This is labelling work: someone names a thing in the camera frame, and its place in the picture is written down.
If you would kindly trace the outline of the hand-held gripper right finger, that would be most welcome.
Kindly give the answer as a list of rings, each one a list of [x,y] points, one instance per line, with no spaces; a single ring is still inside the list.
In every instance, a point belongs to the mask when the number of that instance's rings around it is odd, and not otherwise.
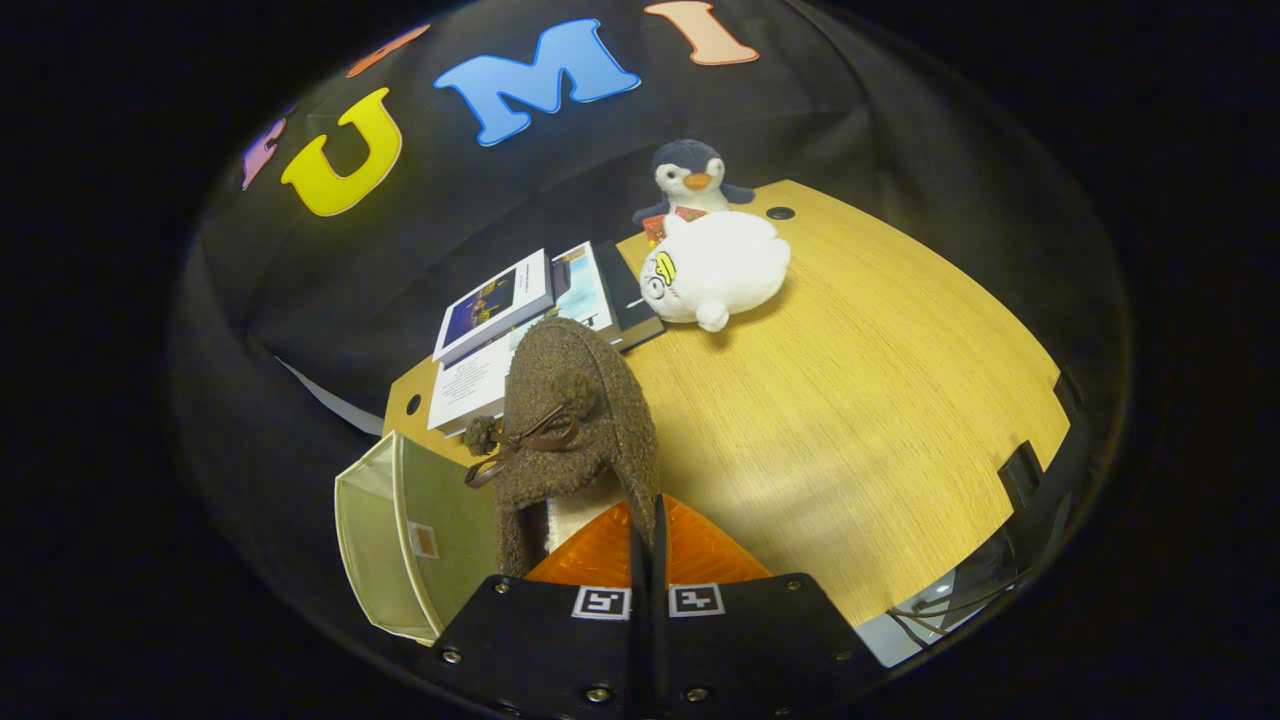
[[[658,719],[842,719],[891,678],[818,580],[669,580],[666,497],[655,502],[652,679]]]

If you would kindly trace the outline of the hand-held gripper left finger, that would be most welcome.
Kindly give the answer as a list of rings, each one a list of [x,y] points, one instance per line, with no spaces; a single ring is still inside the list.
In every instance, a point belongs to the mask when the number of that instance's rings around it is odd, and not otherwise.
[[[581,529],[608,541],[618,587],[490,575],[420,659],[420,679],[466,719],[643,719],[649,710],[646,551],[608,511]]]

